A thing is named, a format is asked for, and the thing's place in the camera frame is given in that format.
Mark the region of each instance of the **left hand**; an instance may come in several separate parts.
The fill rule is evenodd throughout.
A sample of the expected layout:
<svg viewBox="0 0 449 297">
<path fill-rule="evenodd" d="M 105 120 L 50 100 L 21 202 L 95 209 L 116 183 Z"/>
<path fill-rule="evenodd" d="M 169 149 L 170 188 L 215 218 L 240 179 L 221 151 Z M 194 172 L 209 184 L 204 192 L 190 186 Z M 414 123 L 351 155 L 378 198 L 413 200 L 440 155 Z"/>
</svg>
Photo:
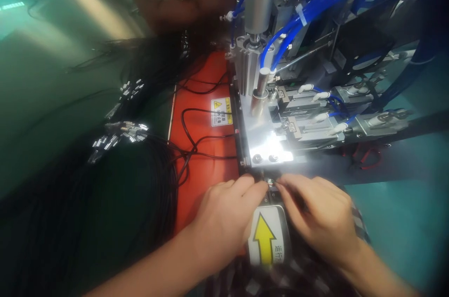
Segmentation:
<svg viewBox="0 0 449 297">
<path fill-rule="evenodd" d="M 204 277 L 228 265 L 251 232 L 253 213 L 268 190 L 250 174 L 208 189 L 195 220 L 187 227 Z"/>
</svg>

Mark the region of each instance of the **finger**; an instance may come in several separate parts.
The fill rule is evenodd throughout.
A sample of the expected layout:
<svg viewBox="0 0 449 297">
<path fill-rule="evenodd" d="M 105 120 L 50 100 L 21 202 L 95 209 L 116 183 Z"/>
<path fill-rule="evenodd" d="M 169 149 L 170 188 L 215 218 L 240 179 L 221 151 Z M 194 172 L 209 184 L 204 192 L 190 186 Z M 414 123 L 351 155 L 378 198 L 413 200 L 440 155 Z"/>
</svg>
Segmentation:
<svg viewBox="0 0 449 297">
<path fill-rule="evenodd" d="M 319 201 L 323 190 L 312 180 L 300 174 L 284 174 L 277 183 L 299 193 L 310 212 L 316 211 L 315 203 Z"/>
<path fill-rule="evenodd" d="M 287 209 L 292 223 L 301 235 L 307 238 L 310 235 L 310 228 L 304 220 L 303 214 L 297 207 L 295 200 L 293 200 L 293 197 L 284 185 L 277 183 L 276 187 L 281 193 L 285 208 Z"/>
<path fill-rule="evenodd" d="M 220 187 L 222 188 L 229 188 L 235 183 L 235 180 L 229 180 L 227 182 L 221 182 Z"/>
<path fill-rule="evenodd" d="M 232 191 L 237 195 L 242 196 L 252 185 L 254 185 L 254 178 L 251 174 L 246 173 L 234 182 Z"/>
<path fill-rule="evenodd" d="M 268 184 L 264 181 L 260 181 L 258 183 L 253 184 L 245 194 L 242 196 L 243 199 L 243 207 L 245 213 L 249 216 L 253 216 L 254 211 L 257 206 L 262 202 L 265 194 L 268 191 Z"/>
<path fill-rule="evenodd" d="M 337 186 L 335 186 L 333 183 L 331 183 L 330 181 L 323 179 L 321 177 L 315 177 L 312 179 L 312 181 L 315 181 L 317 183 L 319 183 L 321 186 L 323 186 L 324 188 L 326 188 L 327 190 L 331 191 L 331 193 L 338 199 L 340 200 L 347 200 L 347 193 L 345 193 L 343 190 L 341 190 L 340 188 L 338 188 Z"/>
</svg>

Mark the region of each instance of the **bright light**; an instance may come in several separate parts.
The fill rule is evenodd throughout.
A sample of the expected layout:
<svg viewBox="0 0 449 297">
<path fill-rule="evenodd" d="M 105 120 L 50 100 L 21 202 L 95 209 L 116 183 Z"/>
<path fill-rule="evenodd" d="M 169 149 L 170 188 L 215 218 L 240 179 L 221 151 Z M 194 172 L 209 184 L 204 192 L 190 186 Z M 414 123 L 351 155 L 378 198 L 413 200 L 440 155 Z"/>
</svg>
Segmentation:
<svg viewBox="0 0 449 297">
<path fill-rule="evenodd" d="M 22 7 L 24 5 L 25 4 L 23 2 L 17 2 L 15 4 L 1 6 L 0 10 L 6 10 L 6 9 L 11 9 L 11 8 L 16 8 L 16 7 Z"/>
</svg>

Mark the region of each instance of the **warning label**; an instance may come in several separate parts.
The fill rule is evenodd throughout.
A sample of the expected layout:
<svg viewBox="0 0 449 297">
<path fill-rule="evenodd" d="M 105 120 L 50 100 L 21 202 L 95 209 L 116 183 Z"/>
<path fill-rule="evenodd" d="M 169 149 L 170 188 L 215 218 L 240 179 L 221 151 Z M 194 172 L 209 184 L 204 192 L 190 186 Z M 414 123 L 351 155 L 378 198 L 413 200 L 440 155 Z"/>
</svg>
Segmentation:
<svg viewBox="0 0 449 297">
<path fill-rule="evenodd" d="M 283 263 L 285 257 L 281 218 L 276 206 L 257 207 L 248 239 L 251 264 Z"/>
<path fill-rule="evenodd" d="M 210 109 L 217 113 L 212 114 L 212 126 L 222 126 L 232 124 L 231 101 L 229 97 L 219 98 L 210 101 Z"/>
</svg>

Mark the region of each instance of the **bolt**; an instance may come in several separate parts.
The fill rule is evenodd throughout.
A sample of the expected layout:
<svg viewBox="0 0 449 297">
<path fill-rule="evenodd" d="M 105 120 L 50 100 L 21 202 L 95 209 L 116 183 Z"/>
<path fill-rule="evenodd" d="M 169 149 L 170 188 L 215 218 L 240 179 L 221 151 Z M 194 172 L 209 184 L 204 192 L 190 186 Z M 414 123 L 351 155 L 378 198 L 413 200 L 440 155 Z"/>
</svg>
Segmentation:
<svg viewBox="0 0 449 297">
<path fill-rule="evenodd" d="M 270 156 L 268 157 L 268 159 L 269 159 L 271 162 L 277 162 L 277 161 L 279 160 L 279 157 L 278 157 L 277 155 L 275 155 L 275 154 L 272 154 L 272 155 L 270 155 Z"/>
<path fill-rule="evenodd" d="M 262 162 L 262 156 L 260 154 L 255 154 L 253 157 L 253 162 L 255 164 L 260 164 Z"/>
</svg>

